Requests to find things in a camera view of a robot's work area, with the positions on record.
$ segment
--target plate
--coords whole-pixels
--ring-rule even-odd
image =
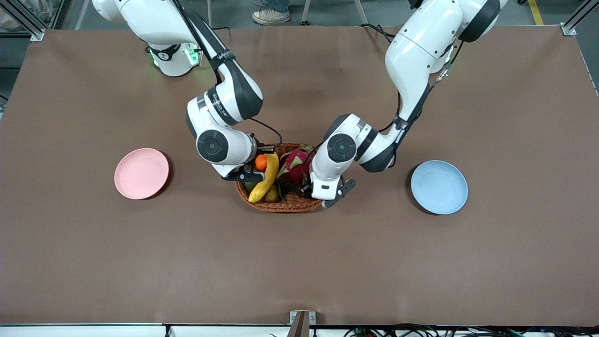
[[[168,161],[155,149],[137,149],[121,159],[114,171],[114,186],[124,197],[139,200],[156,194],[167,182]]]
[[[412,193],[424,209],[447,215],[459,211],[466,204],[468,184],[455,166],[445,161],[431,160],[414,170]]]

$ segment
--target person's foot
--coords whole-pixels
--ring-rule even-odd
[[[262,8],[252,14],[252,20],[260,25],[276,25],[278,23],[287,22],[291,19],[289,12],[281,13],[276,10]]]

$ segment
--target brown basket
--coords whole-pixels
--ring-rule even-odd
[[[286,154],[287,152],[293,151],[298,148],[301,144],[297,143],[282,143],[275,152],[279,156],[279,158]],[[295,193],[287,193],[285,195],[286,202],[280,203],[264,203],[259,201],[257,203],[251,203],[247,201],[249,197],[249,193],[243,188],[243,185],[240,182],[235,183],[235,189],[237,190],[237,194],[246,202],[246,204],[250,205],[252,208],[263,210],[265,212],[278,212],[278,213],[297,213],[297,212],[308,212],[310,210],[315,210],[320,207],[322,200],[312,199],[312,198],[300,198]]]

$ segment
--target white robotic arm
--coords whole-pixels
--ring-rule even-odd
[[[224,179],[261,181],[262,173],[244,174],[242,170],[254,159],[259,144],[253,136],[231,127],[260,112],[262,92],[204,19],[185,11],[178,0],[92,1],[105,19],[126,22],[148,43],[158,57],[158,67],[168,76],[187,73],[194,66],[190,61],[196,61],[189,59],[189,53],[195,43],[201,47],[217,84],[187,104],[187,125],[198,153]],[[218,71],[224,76],[222,82]]]
[[[401,27],[385,55],[385,65],[401,97],[391,129],[381,134],[354,114],[339,116],[325,134],[310,165],[312,197],[334,205],[352,186],[339,186],[352,161],[368,172],[395,162],[397,147],[420,116],[431,87],[429,75],[440,71],[456,39],[476,41],[495,25],[507,0],[424,0]]]

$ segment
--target yellow banana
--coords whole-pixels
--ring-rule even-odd
[[[266,171],[264,171],[266,177],[254,187],[249,198],[247,198],[247,201],[251,203],[257,203],[263,198],[270,186],[273,185],[277,172],[279,172],[279,156],[277,154],[266,154],[266,157],[267,165]]]

